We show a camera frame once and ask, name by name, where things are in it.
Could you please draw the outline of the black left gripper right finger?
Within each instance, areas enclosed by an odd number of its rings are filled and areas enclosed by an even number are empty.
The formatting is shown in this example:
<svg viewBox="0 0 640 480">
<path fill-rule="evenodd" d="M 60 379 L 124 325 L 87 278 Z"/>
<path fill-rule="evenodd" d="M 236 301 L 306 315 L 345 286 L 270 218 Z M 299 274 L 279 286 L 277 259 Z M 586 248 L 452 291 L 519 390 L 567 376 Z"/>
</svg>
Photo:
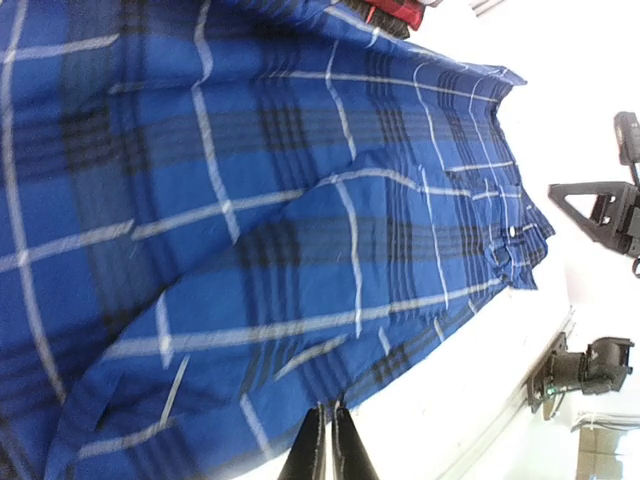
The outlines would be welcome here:
<svg viewBox="0 0 640 480">
<path fill-rule="evenodd" d="M 350 411 L 340 403 L 334 407 L 332 453 L 335 479 L 379 480 Z"/>
</svg>

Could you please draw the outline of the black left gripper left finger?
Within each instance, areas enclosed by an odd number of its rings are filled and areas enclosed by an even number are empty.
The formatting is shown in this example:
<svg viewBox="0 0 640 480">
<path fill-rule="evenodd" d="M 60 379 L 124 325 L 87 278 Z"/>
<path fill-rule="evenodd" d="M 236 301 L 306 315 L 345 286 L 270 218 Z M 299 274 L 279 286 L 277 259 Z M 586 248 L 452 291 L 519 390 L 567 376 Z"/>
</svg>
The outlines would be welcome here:
<svg viewBox="0 0 640 480">
<path fill-rule="evenodd" d="M 330 425 L 327 409 L 322 404 L 307 411 L 278 480 L 327 478 Z"/>
</svg>

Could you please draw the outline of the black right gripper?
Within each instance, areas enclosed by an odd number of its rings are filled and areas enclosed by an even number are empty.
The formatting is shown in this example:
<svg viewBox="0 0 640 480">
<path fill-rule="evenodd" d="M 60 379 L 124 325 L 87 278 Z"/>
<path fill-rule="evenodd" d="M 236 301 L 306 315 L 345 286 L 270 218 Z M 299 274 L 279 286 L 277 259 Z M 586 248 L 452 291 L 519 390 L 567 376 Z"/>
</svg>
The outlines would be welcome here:
<svg viewBox="0 0 640 480">
<path fill-rule="evenodd" d="M 639 119 L 633 112 L 614 116 L 619 162 L 632 183 L 552 184 L 549 199 L 593 242 L 633 259 L 639 277 Z"/>
</svg>

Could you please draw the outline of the blue plaid long sleeve shirt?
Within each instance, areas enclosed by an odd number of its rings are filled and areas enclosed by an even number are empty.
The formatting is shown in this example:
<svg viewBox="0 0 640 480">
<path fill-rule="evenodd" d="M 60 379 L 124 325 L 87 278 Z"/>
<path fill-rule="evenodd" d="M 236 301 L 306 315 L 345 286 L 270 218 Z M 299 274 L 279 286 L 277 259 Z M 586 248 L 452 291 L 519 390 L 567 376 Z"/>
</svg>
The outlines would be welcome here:
<svg viewBox="0 0 640 480">
<path fill-rule="evenodd" d="M 2 477 L 241 475 L 533 288 L 521 84 L 335 1 L 3 2 Z"/>
</svg>

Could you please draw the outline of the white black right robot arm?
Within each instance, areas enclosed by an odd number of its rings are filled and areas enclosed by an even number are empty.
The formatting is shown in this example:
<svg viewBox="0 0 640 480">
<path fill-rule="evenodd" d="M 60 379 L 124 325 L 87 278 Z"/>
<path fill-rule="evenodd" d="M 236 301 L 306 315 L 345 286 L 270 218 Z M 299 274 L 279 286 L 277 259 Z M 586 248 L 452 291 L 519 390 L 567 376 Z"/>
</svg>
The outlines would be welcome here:
<svg viewBox="0 0 640 480">
<path fill-rule="evenodd" d="M 614 130 L 621 165 L 632 181 L 552 184 L 548 198 L 587 237 L 602 247 L 633 260 L 639 275 L 639 119 L 619 112 Z M 533 412 L 555 397 L 569 392 L 601 395 L 618 392 L 633 368 L 629 355 L 634 343 L 626 338 L 602 337 L 584 352 L 567 350 L 561 333 L 527 379 L 527 402 Z"/>
</svg>

